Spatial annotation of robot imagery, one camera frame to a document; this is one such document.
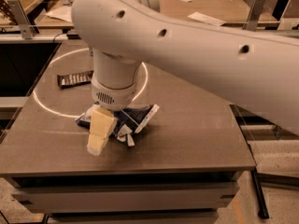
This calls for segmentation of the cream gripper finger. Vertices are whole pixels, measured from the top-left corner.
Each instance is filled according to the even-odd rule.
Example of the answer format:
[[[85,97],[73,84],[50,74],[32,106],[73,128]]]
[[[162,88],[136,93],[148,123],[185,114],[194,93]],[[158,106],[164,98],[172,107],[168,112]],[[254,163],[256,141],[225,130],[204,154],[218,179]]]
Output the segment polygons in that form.
[[[89,153],[94,156],[99,156],[101,154],[116,124],[117,119],[111,111],[98,107],[92,112],[90,134],[87,145]]]

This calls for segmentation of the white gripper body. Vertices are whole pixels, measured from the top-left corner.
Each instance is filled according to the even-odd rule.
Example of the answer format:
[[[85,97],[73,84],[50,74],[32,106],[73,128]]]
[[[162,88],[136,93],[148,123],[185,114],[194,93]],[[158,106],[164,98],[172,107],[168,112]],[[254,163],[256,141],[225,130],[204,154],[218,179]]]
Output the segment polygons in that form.
[[[119,111],[127,107],[135,96],[135,84],[128,88],[112,89],[92,78],[92,98],[104,109]]]

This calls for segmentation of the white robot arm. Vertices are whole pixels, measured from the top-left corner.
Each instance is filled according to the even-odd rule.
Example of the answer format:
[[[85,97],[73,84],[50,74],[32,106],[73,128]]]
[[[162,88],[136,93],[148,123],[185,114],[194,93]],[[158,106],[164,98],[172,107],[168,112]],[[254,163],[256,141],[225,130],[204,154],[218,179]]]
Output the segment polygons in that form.
[[[299,133],[299,44],[281,35],[180,21],[159,0],[75,0],[74,28],[93,49],[93,99],[122,110],[150,63]]]

